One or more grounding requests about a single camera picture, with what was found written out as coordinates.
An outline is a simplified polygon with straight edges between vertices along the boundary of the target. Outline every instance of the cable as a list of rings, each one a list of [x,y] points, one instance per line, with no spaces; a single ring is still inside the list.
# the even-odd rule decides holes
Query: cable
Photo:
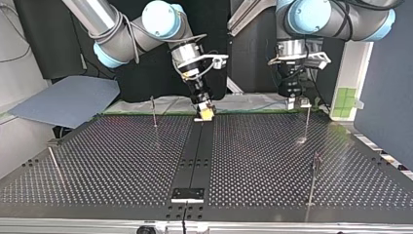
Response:
[[[328,110],[328,113],[331,113],[330,107],[328,107],[327,102],[326,102],[325,99],[322,97],[321,92],[319,91],[319,87],[317,86],[316,80],[315,80],[314,77],[313,77],[313,72],[311,72],[312,69],[311,69],[311,68],[309,68],[309,69],[310,69],[310,79],[311,79],[311,81],[313,82],[314,87],[316,88],[317,93],[319,93],[319,98],[322,100],[322,102],[324,102],[325,107],[326,107],[327,110]]]
[[[10,20],[10,18],[6,15],[6,13],[3,11],[3,9],[8,9],[11,12],[13,12],[16,17],[19,17],[18,12],[16,11],[16,9],[14,9],[13,7],[5,4],[5,3],[0,3],[0,10],[2,11],[2,13],[4,14],[4,16],[6,17],[7,21],[10,23],[10,25],[15,29],[15,31],[19,34],[20,38],[27,42],[27,40],[25,39],[25,37],[23,36],[23,34],[18,30],[18,28],[15,26],[15,24]]]
[[[349,13],[349,11],[350,11],[350,8],[348,8],[348,4],[347,3],[345,3],[345,5],[346,5],[346,8],[348,8],[349,10],[346,10],[346,8],[344,8],[337,0],[330,0],[331,2],[333,2],[333,3],[335,3],[336,5],[337,5],[337,7],[339,7],[340,8],[340,10],[343,12],[343,14],[344,14],[344,20],[346,21],[346,23],[348,23],[349,24],[349,37],[348,37],[348,39],[347,40],[345,40],[345,41],[350,41],[350,40],[352,40],[352,38],[353,38],[353,35],[354,35],[354,26],[353,26],[353,21],[352,21],[352,18],[350,17],[350,13]],[[338,35],[340,35],[340,33],[341,33],[341,31],[344,29],[344,27],[346,26],[346,23],[344,23],[344,20],[343,20],[343,24],[342,24],[342,26],[340,27],[340,29],[337,31],[337,33],[333,36],[333,37],[336,37],[336,36],[338,36]]]
[[[183,33],[185,35],[186,31],[188,30],[188,23],[186,23],[187,18],[186,18],[185,15],[181,14],[181,21],[182,21],[182,24],[185,24],[185,30],[184,30],[184,33]],[[149,37],[151,37],[155,40],[160,40],[160,41],[167,42],[167,43],[181,43],[181,42],[187,42],[187,41],[192,41],[192,40],[195,40],[197,42],[197,41],[207,37],[207,34],[200,34],[200,35],[197,35],[197,36],[192,36],[192,37],[187,37],[187,38],[182,38],[182,39],[175,39],[175,40],[173,40],[173,39],[161,39],[159,37],[156,37],[156,36],[152,35],[148,31],[146,31],[144,28],[140,27],[139,25],[134,24],[133,22],[131,22],[131,25],[133,27],[135,27],[136,29],[138,29],[139,31],[141,31],[143,34],[145,34],[145,35],[147,35],[147,36],[149,36]]]
[[[388,7],[379,7],[379,6],[375,6],[366,2],[363,2],[361,0],[356,0],[356,1],[352,1],[352,0],[340,0],[342,2],[346,2],[348,4],[354,5],[354,6],[358,6],[364,9],[368,9],[368,10],[373,10],[373,11],[388,11],[394,8],[397,8],[399,6],[401,6],[405,0],[399,0],[397,2],[395,2],[394,4],[392,4],[391,6]]]
[[[126,23],[126,26],[129,30],[129,32],[130,32],[129,35],[130,35],[130,38],[131,38],[131,43],[133,45],[134,61],[136,63],[139,63],[139,52],[137,50],[136,40],[134,38],[134,33],[133,33],[132,28],[131,28],[131,22],[128,19],[128,17],[125,16],[124,14],[122,14],[121,12],[119,12],[118,9],[116,9],[114,6],[111,6],[111,7],[112,7],[113,11],[116,14],[115,26],[112,27],[109,31],[107,31],[107,32],[105,32],[101,35],[97,35],[97,36],[92,35],[89,32],[89,36],[92,39],[94,39],[97,42],[97,44],[104,44],[104,43],[108,42],[109,40],[111,40],[116,35],[116,32],[118,32],[119,28],[121,28],[121,26],[123,25],[122,22],[124,21]]]
[[[179,70],[179,68],[176,66],[175,62],[172,62],[172,63],[173,63],[173,68],[175,68],[175,71],[176,71],[181,77],[185,77],[185,80],[197,80],[197,79],[203,77],[204,75],[206,75],[208,72],[210,72],[210,71],[213,69],[213,62],[212,62],[212,63],[210,64],[210,66],[209,66],[205,71],[201,72],[200,74],[198,74],[198,75],[195,76],[195,77],[190,78],[190,77],[186,77],[186,76]]]
[[[109,79],[114,80],[115,76],[113,76],[113,77],[112,77],[112,76],[109,76],[109,75],[106,74],[105,72],[101,71],[96,64],[94,64],[93,62],[91,62],[90,60],[88,60],[88,59],[85,57],[85,53],[84,53],[84,51],[83,51],[82,44],[80,43],[79,33],[78,33],[77,29],[76,29],[75,19],[74,19],[74,16],[73,16],[72,13],[70,13],[70,18],[71,18],[71,21],[72,21],[73,30],[74,30],[74,32],[75,32],[76,41],[77,41],[77,44],[78,44],[78,46],[79,46],[79,50],[80,50],[80,53],[81,53],[81,55],[82,55],[82,58],[85,60],[86,63],[88,63],[88,64],[91,65],[94,69],[96,69],[96,71],[97,71],[97,77],[99,77],[99,76],[100,76],[100,73],[101,73],[101,74],[103,74],[106,78],[109,78]],[[86,69],[85,72],[82,73],[81,75],[85,75],[87,72],[88,72],[88,69]]]
[[[270,103],[270,104],[266,104],[266,105],[258,107],[258,108],[253,108],[253,109],[248,109],[248,110],[229,110],[229,109],[217,109],[217,110],[221,111],[221,113],[228,113],[228,112],[231,112],[231,113],[239,113],[239,112],[245,113],[245,112],[262,110],[262,109],[265,109],[267,107],[270,107],[270,106],[272,106],[274,104],[278,104],[278,103],[280,103],[280,102],[277,101],[277,102],[273,102],[273,103]]]
[[[10,25],[13,27],[13,29],[16,31],[16,33],[19,35],[19,37],[25,42],[27,43],[28,47],[27,50],[24,52],[24,54],[22,54],[21,56],[18,56],[16,58],[9,58],[9,59],[4,59],[4,60],[0,60],[0,63],[3,62],[10,62],[10,61],[15,61],[15,60],[19,60],[24,58],[25,56],[27,56],[27,54],[30,52],[30,44],[28,44],[27,40],[25,39],[25,37],[23,36],[23,34],[16,28],[16,26],[13,24],[13,22],[10,20],[10,18],[6,15],[6,13],[3,11],[3,9],[8,9],[11,12],[13,12],[17,17],[19,16],[18,12],[16,11],[16,9],[14,9],[13,7],[5,4],[5,3],[0,3],[0,10],[2,11],[3,15],[6,17],[7,21],[10,23]]]
[[[30,46],[27,47],[27,50],[26,50],[26,52],[25,52],[23,55],[21,55],[21,56],[19,56],[19,57],[16,57],[16,58],[10,58],[10,59],[5,59],[5,60],[0,60],[0,62],[9,62],[9,61],[14,61],[14,60],[22,59],[22,58],[24,58],[25,56],[27,56],[27,54],[28,54],[29,52],[30,52]]]

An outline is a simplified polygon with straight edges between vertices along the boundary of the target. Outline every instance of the white wall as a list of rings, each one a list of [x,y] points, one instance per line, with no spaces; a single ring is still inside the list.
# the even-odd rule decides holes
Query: white wall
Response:
[[[356,89],[356,99],[360,98],[373,47],[373,42],[350,41],[346,43],[332,101],[332,110],[340,88]],[[355,121],[356,114],[357,108],[353,108],[349,118],[333,117],[332,113],[330,117],[334,121]]]
[[[0,2],[14,6],[12,0]],[[4,12],[22,32],[19,19],[9,10]],[[26,50],[27,44],[0,12],[0,60],[18,57]],[[0,177],[41,152],[53,138],[52,126],[4,115],[47,87],[31,52],[16,61],[0,62]]]

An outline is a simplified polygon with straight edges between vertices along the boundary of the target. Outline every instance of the black backdrop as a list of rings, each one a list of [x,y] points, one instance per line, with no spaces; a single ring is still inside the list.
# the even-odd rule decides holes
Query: black backdrop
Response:
[[[129,19],[140,17],[151,0],[109,0]],[[227,21],[230,17],[230,0],[176,0],[186,12],[194,34],[206,33],[202,40],[206,51],[228,53]],[[94,41],[80,23],[72,23],[69,11],[57,0],[15,0],[20,21],[45,79],[60,79],[68,75],[94,75],[105,77],[110,71],[103,67],[93,52]],[[82,69],[80,54],[90,62],[88,71]],[[115,70],[120,98],[128,102],[178,95],[189,96],[189,90],[174,71],[168,45],[163,45],[143,55],[140,64],[131,61]],[[226,94],[227,69],[211,71],[206,81],[214,99]]]
[[[125,1],[110,0],[130,19],[138,18],[151,0]],[[180,0],[168,1],[180,4],[188,16],[195,35],[207,33],[202,44],[206,51],[217,50],[228,54],[227,21],[230,17],[229,0]],[[189,96],[189,90],[174,71],[168,45],[165,44],[143,55],[140,64],[133,62],[117,69],[122,99],[142,101],[168,95]],[[212,88],[214,99],[222,99],[226,93],[227,70],[211,71],[206,76]]]

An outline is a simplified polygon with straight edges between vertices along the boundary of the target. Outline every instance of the metal bracket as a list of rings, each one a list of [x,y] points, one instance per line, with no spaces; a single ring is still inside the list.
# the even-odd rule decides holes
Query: metal bracket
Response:
[[[175,188],[171,201],[183,204],[203,203],[204,193],[205,190],[203,188]]]
[[[237,36],[260,13],[275,6],[277,6],[276,0],[244,0],[228,22],[230,34]]]

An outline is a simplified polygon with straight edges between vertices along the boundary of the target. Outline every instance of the white cable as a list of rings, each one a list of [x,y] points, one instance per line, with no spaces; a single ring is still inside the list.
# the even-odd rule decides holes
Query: white cable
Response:
[[[203,77],[204,75],[206,75],[208,72],[210,72],[213,69],[213,62],[210,64],[210,66],[203,72],[201,72],[200,74],[198,74],[196,77],[186,77],[180,70],[179,68],[176,66],[176,63],[173,62],[173,68],[175,68],[175,71],[182,77],[184,78],[184,80],[197,80],[201,77]]]
[[[125,16],[124,14],[119,12],[115,7],[113,7],[113,6],[111,6],[111,7],[112,7],[113,11],[116,14],[115,26],[112,27],[109,31],[107,31],[107,32],[105,32],[101,35],[98,35],[98,36],[92,35],[89,32],[89,36],[92,39],[94,39],[97,42],[97,44],[99,44],[99,45],[104,44],[104,43],[108,42],[109,40],[111,40],[116,35],[119,28],[122,26],[122,22],[125,21],[126,26],[127,26],[128,30],[130,32],[129,35],[130,35],[130,38],[131,38],[131,43],[133,45],[134,61],[136,63],[139,63],[139,52],[137,50],[136,41],[135,41],[135,38],[134,38],[134,33],[133,33],[132,28],[131,28],[131,22],[129,21],[127,16]]]

